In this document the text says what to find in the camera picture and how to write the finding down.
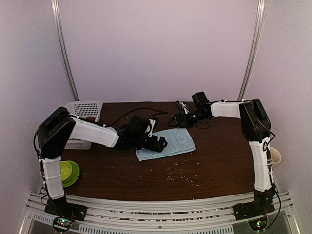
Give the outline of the light blue towel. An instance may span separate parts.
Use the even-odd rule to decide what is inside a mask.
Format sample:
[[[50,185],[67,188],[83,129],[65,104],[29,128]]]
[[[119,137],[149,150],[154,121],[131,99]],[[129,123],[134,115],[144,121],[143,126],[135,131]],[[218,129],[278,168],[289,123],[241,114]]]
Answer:
[[[173,128],[154,133],[157,137],[164,137],[168,142],[162,152],[154,152],[147,149],[136,150],[139,161],[159,159],[190,153],[196,150],[195,143],[186,128]]]

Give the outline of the rust brown towel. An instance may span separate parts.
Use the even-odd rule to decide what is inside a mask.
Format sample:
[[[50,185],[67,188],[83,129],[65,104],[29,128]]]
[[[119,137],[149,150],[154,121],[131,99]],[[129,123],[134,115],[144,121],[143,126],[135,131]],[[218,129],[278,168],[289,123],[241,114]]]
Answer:
[[[95,122],[95,118],[94,117],[87,117],[86,120],[89,121],[89,122]]]

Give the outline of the white perforated plastic basket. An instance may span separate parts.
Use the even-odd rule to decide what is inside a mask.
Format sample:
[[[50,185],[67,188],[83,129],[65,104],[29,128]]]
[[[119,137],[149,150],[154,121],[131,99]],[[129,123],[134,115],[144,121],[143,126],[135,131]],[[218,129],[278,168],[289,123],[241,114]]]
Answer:
[[[92,118],[93,122],[98,122],[103,102],[101,101],[74,101],[67,103],[64,107],[69,113],[82,117]],[[69,139],[66,143],[66,150],[89,150],[91,142],[77,139]]]

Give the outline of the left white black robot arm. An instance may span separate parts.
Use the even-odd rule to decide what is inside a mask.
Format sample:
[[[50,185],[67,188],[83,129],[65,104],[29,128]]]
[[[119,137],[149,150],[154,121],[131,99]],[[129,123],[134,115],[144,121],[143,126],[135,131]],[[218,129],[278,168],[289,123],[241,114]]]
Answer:
[[[146,118],[132,116],[122,128],[91,122],[73,115],[65,107],[57,108],[36,129],[33,147],[40,162],[51,208],[59,216],[70,212],[61,181],[60,161],[65,146],[70,139],[103,145],[115,150],[128,151],[132,148],[162,152],[168,142],[163,136],[153,135],[159,120],[153,116]]]

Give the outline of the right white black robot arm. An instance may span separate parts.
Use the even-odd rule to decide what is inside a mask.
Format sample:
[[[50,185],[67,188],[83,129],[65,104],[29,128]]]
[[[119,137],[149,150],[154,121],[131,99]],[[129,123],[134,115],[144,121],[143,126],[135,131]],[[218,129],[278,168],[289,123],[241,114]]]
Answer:
[[[190,128],[202,120],[214,117],[237,118],[241,121],[244,138],[248,141],[253,156],[255,183],[254,201],[250,211],[262,214],[272,203],[276,194],[273,180],[271,139],[276,135],[271,131],[271,122],[259,99],[241,101],[209,101],[204,92],[192,95],[195,110],[183,102],[175,104],[179,111],[168,122],[169,127]]]

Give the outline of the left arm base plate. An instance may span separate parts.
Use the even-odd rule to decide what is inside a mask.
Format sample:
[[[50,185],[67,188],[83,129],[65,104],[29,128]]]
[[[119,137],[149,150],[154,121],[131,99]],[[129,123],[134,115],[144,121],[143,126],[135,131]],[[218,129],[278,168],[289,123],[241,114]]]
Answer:
[[[77,205],[73,203],[54,205],[48,201],[44,208],[44,211],[54,216],[64,217],[66,219],[74,221],[84,221],[87,207],[83,205]]]

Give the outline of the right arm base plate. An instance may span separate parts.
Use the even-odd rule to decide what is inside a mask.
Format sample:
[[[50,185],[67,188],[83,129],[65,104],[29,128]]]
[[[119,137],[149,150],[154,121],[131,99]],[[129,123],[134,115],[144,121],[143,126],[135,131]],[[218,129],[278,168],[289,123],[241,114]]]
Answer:
[[[274,205],[269,205],[267,208],[258,208],[254,205],[254,202],[237,203],[233,206],[233,211],[236,220],[244,220],[257,216],[265,215],[265,213],[271,213],[275,211]]]

